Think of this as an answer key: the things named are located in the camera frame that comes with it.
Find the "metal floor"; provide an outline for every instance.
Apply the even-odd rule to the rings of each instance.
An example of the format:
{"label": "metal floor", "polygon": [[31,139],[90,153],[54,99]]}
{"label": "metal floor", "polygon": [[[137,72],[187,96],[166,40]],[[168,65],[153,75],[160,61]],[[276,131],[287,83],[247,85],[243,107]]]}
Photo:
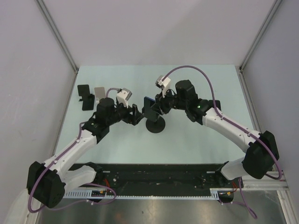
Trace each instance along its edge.
{"label": "metal floor", "polygon": [[[40,224],[285,224],[275,191],[248,191],[245,197],[258,216],[246,208],[203,200],[116,200],[108,205],[79,203],[62,211],[43,210]],[[240,193],[234,201],[241,202]],[[59,205],[73,202],[64,199]]]}

